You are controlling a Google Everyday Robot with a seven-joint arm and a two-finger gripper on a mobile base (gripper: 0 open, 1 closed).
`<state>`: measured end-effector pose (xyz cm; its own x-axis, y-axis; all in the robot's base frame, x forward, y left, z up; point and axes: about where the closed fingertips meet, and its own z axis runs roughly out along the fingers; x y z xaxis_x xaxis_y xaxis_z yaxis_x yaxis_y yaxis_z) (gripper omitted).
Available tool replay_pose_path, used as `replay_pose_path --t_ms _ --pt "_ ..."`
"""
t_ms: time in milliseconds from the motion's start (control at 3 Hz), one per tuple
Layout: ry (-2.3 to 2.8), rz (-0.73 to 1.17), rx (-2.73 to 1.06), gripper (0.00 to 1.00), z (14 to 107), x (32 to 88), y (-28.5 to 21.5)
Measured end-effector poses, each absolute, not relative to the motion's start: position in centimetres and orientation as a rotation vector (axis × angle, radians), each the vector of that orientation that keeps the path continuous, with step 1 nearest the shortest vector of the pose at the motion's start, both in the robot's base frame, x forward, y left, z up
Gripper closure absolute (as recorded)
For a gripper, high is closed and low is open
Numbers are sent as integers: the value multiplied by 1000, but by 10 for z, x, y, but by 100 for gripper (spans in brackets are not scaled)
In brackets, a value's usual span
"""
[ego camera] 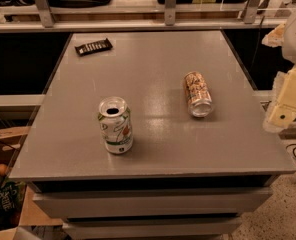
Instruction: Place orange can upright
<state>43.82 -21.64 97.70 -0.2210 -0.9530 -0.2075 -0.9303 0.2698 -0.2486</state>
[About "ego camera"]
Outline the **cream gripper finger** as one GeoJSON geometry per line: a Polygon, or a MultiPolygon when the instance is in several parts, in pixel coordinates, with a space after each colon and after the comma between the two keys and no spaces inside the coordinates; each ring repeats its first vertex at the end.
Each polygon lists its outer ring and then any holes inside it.
{"type": "Polygon", "coordinates": [[[279,24],[276,28],[264,36],[262,44],[272,48],[281,46],[284,41],[284,29],[285,24],[279,24]]]}
{"type": "Polygon", "coordinates": [[[287,73],[278,72],[272,88],[263,128],[270,133],[287,129],[296,119],[296,65],[287,73]]]}

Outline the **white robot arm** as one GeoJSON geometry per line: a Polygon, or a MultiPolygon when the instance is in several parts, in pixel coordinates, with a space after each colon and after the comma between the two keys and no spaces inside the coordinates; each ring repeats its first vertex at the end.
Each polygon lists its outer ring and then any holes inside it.
{"type": "Polygon", "coordinates": [[[296,8],[285,23],[263,38],[262,43],[273,48],[281,47],[283,58],[293,63],[287,73],[277,72],[272,100],[263,122],[266,131],[278,133],[287,129],[296,119],[296,8]]]}

